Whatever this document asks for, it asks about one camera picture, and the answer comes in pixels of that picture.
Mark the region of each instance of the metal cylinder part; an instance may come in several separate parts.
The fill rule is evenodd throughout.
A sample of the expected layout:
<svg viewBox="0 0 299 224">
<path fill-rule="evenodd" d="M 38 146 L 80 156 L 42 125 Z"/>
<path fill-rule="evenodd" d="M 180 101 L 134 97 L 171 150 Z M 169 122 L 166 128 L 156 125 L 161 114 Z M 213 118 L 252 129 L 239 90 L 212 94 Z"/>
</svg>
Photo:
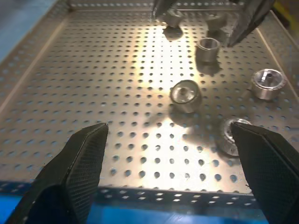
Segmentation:
<svg viewBox="0 0 299 224">
<path fill-rule="evenodd" d="M 200 62 L 216 62 L 220 42 L 213 38 L 202 38 L 196 45 L 196 60 Z"/>
<path fill-rule="evenodd" d="M 274 69 L 263 69 L 253 74 L 252 92 L 260 99 L 271 100 L 277 97 L 286 84 L 285 75 Z"/>
<path fill-rule="evenodd" d="M 228 14 L 225 12 L 208 13 L 203 15 L 209 31 L 219 30 L 227 25 Z"/>
<path fill-rule="evenodd" d="M 167 10 L 166 15 L 164 16 L 164 22 L 166 22 L 168 26 L 176 28 L 179 26 L 183 18 L 184 16 L 180 11 L 170 8 Z"/>
<path fill-rule="evenodd" d="M 237 146 L 235 145 L 235 140 L 230 130 L 230 125 L 233 122 L 240 122 L 251 125 L 249 121 L 236 117 L 229 118 L 223 121 L 223 123 L 220 126 L 220 136 L 216 139 L 216 144 L 217 147 L 226 154 L 231 156 L 239 156 Z"/>
<path fill-rule="evenodd" d="M 170 98 L 175 107 L 185 113 L 194 112 L 201 103 L 199 86 L 192 80 L 177 83 L 170 91 Z"/>
</svg>

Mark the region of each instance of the perforated metal tray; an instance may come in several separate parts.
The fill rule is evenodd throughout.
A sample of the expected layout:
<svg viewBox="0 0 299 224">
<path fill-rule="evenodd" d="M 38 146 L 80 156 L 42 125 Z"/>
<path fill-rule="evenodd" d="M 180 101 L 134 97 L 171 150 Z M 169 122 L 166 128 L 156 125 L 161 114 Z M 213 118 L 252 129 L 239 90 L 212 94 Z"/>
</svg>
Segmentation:
<svg viewBox="0 0 299 224">
<path fill-rule="evenodd" d="M 66 7 L 60 6 L 64 14 Z M 195 45 L 206 36 L 206 12 L 183 13 L 183 36 L 171 41 L 164 24 L 149 23 L 149 12 L 74 11 L 26 70 L 10 78 L 19 70 L 19 64 L 10 66 L 19 63 L 11 55 L 1 66 L 10 85 L 1 86 L 1 179 L 29 182 L 72 133 L 107 122 L 100 186 L 250 194 L 239 159 L 216 147 L 219 124 L 237 116 L 295 141 L 295 92 L 287 84 L 265 102 L 248 90 L 253 72 L 281 69 L 258 30 L 234 48 L 221 48 L 216 74 L 197 67 Z M 227 13 L 223 30 L 229 33 L 237 12 Z M 193 114 L 171 107 L 170 88 L 184 79 L 197 82 L 203 95 Z"/>
</svg>

